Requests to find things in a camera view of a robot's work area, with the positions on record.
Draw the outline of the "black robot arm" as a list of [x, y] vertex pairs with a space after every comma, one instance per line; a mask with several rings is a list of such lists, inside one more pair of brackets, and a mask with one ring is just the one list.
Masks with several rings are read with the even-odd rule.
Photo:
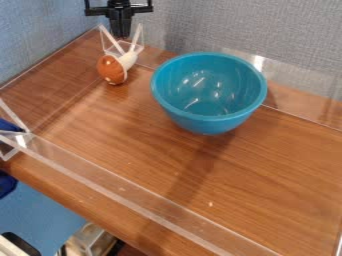
[[131, 34], [133, 17], [138, 13], [154, 11], [153, 0], [143, 4], [131, 0], [107, 0], [106, 6], [93, 6], [90, 0], [85, 0], [85, 14], [87, 16], [105, 16], [110, 22], [111, 33], [118, 38], [129, 38]]

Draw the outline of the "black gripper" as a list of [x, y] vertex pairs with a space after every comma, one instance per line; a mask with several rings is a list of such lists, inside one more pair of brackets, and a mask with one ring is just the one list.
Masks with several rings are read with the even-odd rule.
[[[91, 1], [85, 0], [85, 14], [110, 18], [111, 32], [115, 37], [127, 38], [131, 34], [133, 16], [137, 13], [150, 13], [153, 11], [153, 0], [146, 0], [145, 3], [133, 3], [131, 0], [107, 0], [106, 6], [93, 6]], [[122, 14], [122, 31], [117, 14]]]

